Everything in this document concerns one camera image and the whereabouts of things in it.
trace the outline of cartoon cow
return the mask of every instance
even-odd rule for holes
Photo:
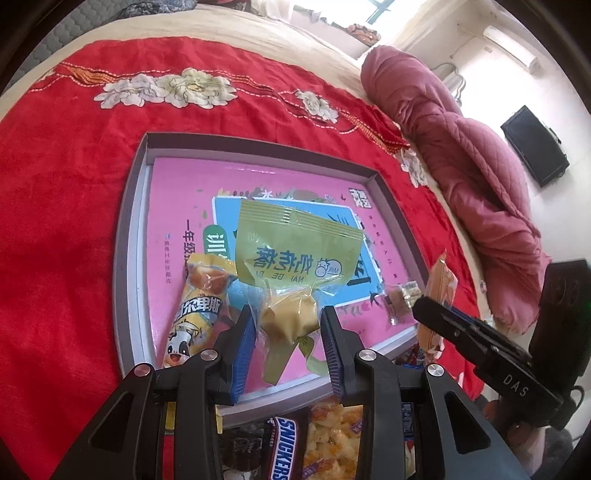
[[[191,322],[181,322],[175,325],[168,336],[164,367],[176,367],[185,363],[190,357],[189,347],[201,333],[202,329],[195,327]]]
[[[316,271],[314,273],[319,278],[325,278],[327,276],[333,277],[340,275],[342,271],[343,267],[338,260],[323,260],[321,258],[316,264]]]

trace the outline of beige bedsheet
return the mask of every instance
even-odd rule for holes
[[[333,86],[368,101],[359,67],[340,50],[299,28],[229,8],[199,5],[196,10],[117,20],[92,30],[55,52],[23,76],[0,97],[0,119],[46,71],[95,40],[147,37],[193,37],[228,43],[283,63],[298,65]],[[466,232],[452,215],[437,183],[428,175],[429,188],[449,215],[468,261],[482,318],[490,316],[486,295],[480,291],[482,267]]]

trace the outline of red bedspread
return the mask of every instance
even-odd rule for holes
[[[0,436],[31,479],[50,476],[120,379],[113,247],[129,166],[147,131],[255,138],[378,170],[427,264],[446,249],[459,279],[456,306],[478,315],[453,227],[435,195],[413,186],[393,158],[406,143],[380,111],[301,68],[225,44],[91,44],[0,123]],[[441,362],[465,373],[471,396],[480,392],[452,346]]]

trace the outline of white flower pattern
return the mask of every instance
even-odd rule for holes
[[[418,159],[417,154],[412,150],[402,150],[400,158],[400,168],[410,176],[410,181],[413,186],[417,189],[419,185],[427,186],[427,176],[421,161]]]
[[[336,123],[339,113],[332,109],[322,97],[316,96],[314,92],[300,90],[296,91],[295,96],[304,103],[304,107],[310,115],[319,116],[324,122]]]
[[[184,69],[181,75],[169,74],[157,78],[140,73],[130,79],[107,83],[103,90],[95,97],[101,102],[101,108],[113,108],[118,103],[142,107],[146,102],[166,102],[177,108],[193,103],[212,109],[238,98],[234,95],[236,89],[227,78],[214,77],[192,68]]]
[[[181,75],[164,75],[156,79],[156,85],[168,92],[164,100],[177,108],[193,103],[211,109],[238,98],[227,78],[191,68],[184,69]]]
[[[164,102],[166,90],[155,84],[153,77],[140,73],[130,79],[122,79],[115,83],[107,83],[104,92],[95,100],[101,101],[101,108],[113,108],[118,103],[124,105],[144,106],[145,102]]]

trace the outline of floral embroidery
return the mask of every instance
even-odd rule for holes
[[[101,108],[113,108],[119,102],[124,105],[144,106],[145,102],[161,103],[167,91],[158,87],[153,77],[140,73],[130,79],[107,83],[95,100],[101,100]]]
[[[400,149],[409,148],[402,137],[398,135],[390,138],[383,137],[370,125],[346,110],[337,111],[331,108],[327,100],[318,97],[314,92],[298,89],[278,92],[271,86],[256,82],[248,75],[233,74],[225,70],[187,68],[181,74],[174,74],[170,70],[114,73],[63,61],[39,79],[29,91],[44,91],[61,79],[68,79],[86,88],[102,87],[104,92],[97,95],[95,100],[100,101],[100,106],[105,109],[113,108],[118,103],[143,106],[146,102],[166,102],[178,108],[193,103],[202,108],[211,109],[217,105],[227,105],[230,100],[238,98],[237,92],[240,91],[257,98],[276,100],[290,115],[305,118],[315,127],[331,129],[339,135],[360,132],[372,143],[396,158],[399,158]]]
[[[156,85],[168,92],[164,100],[177,108],[194,103],[210,109],[238,98],[227,78],[214,77],[196,69],[184,69],[181,75],[164,75],[156,79]]]
[[[303,103],[308,113],[312,116],[319,116],[325,122],[333,122],[334,124],[339,117],[339,113],[330,108],[329,103],[322,97],[317,97],[314,92],[296,91],[295,96]]]
[[[181,75],[157,78],[140,73],[130,79],[107,83],[103,90],[95,97],[95,100],[102,101],[101,108],[113,108],[118,103],[144,106],[146,102],[167,102],[177,108],[193,103],[211,109],[238,98],[228,79],[191,68],[183,70]]]
[[[421,161],[418,159],[417,154],[412,150],[401,150],[401,161],[400,168],[410,176],[410,181],[415,188],[419,185],[423,187],[427,186],[427,176]]]

